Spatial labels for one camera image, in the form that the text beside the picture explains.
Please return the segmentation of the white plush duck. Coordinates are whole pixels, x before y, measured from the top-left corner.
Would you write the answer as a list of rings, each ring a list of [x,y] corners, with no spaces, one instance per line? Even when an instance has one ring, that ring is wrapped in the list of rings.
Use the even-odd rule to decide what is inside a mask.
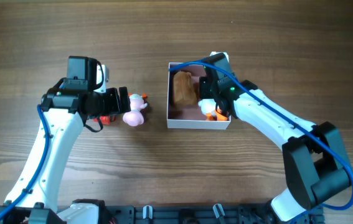
[[[228,117],[222,114],[214,99],[203,99],[198,102],[202,114],[207,121],[228,121]]]

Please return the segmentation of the white cardboard box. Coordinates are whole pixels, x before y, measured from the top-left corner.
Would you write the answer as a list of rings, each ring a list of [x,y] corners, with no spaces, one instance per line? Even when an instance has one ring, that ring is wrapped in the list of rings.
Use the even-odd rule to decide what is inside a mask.
[[[197,97],[199,95],[199,78],[205,76],[205,70],[201,65],[189,65],[182,69],[183,72],[190,72],[191,81]],[[207,121],[199,105],[175,106],[173,102],[173,79],[177,71],[169,72],[168,94],[167,94],[167,127],[179,129],[219,129],[225,130],[229,126],[232,117],[226,121]]]

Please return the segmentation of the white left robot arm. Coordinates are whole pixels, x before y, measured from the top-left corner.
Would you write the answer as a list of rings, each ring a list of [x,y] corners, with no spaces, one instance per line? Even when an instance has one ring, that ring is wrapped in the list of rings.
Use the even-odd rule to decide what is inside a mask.
[[[57,211],[59,187],[75,141],[91,118],[130,111],[128,90],[109,88],[104,93],[51,88],[37,110],[39,132],[19,180],[6,200],[17,207]]]

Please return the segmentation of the brown plush toy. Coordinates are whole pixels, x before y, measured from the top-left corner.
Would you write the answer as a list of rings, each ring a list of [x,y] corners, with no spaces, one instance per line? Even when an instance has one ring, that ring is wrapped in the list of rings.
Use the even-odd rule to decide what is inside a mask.
[[[195,93],[192,74],[190,72],[180,71],[174,75],[172,96],[173,103],[178,107],[197,104],[197,95]]]

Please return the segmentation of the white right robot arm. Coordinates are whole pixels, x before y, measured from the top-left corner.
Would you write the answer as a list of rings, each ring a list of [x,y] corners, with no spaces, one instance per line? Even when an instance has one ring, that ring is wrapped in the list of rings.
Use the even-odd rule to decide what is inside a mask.
[[[200,107],[231,115],[257,128],[282,151],[287,188],[252,207],[262,223],[317,223],[322,210],[353,206],[353,170],[339,130],[314,124],[269,100],[252,82],[208,71],[199,79]]]

